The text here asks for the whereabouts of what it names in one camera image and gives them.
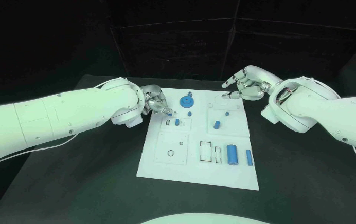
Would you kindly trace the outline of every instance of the table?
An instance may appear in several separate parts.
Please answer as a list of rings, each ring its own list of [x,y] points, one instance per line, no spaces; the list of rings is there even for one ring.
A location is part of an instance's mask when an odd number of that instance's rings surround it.
[[[85,75],[77,89],[111,78]],[[222,84],[129,80],[205,90],[221,90]],[[0,223],[139,224],[189,212],[276,224],[355,223],[356,154],[320,125],[300,134],[271,124],[261,116],[267,101],[244,102],[260,191],[136,177],[149,115],[133,128],[107,122],[67,145],[31,154],[0,201]]]

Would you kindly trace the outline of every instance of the blue object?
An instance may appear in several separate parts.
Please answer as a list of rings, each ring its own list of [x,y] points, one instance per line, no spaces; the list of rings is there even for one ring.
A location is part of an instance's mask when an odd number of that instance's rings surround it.
[[[228,145],[227,147],[228,150],[228,164],[230,165],[238,165],[240,160],[238,160],[238,149],[235,145]]]
[[[251,150],[247,150],[247,163],[248,163],[250,166],[254,166]]]
[[[218,130],[221,126],[221,122],[217,120],[214,128]]]
[[[188,95],[181,98],[181,106],[183,108],[191,108],[195,105],[195,99],[192,96],[194,94],[189,92]]]

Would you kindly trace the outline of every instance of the robotic hand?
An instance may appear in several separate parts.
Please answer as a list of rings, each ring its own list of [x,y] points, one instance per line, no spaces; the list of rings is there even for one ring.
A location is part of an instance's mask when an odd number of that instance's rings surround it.
[[[173,113],[159,85],[142,88],[127,79],[0,106],[0,157],[100,127],[110,119],[130,128],[142,114]]]
[[[355,97],[341,98],[313,78],[283,80],[257,66],[247,66],[222,88],[235,82],[238,91],[225,93],[222,98],[258,100],[268,93],[268,105],[261,115],[271,123],[281,121],[296,132],[306,133],[319,122],[339,141],[356,146]]]

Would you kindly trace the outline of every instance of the white board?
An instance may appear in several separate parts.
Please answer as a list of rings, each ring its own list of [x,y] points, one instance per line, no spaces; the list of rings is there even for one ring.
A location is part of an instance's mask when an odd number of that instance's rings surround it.
[[[188,92],[195,105],[183,108]],[[176,114],[152,115],[137,177],[258,190],[256,161],[253,166],[247,161],[253,149],[243,99],[222,99],[221,91],[163,88],[163,93]],[[238,165],[228,164],[230,144],[238,148]]]

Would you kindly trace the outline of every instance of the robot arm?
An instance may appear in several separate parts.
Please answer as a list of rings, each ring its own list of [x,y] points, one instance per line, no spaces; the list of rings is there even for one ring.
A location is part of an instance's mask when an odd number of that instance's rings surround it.
[[[281,80],[256,66],[247,66],[224,83],[238,82],[240,91],[222,98],[258,100],[270,94],[261,115],[271,123],[281,123],[296,132],[306,133],[320,123],[332,136],[356,146],[356,98],[341,98],[333,89],[315,79],[300,77]]]
[[[140,88],[123,78],[101,85],[0,106],[0,157],[94,129],[110,119],[130,128],[143,122],[142,113],[173,112],[157,85]]]

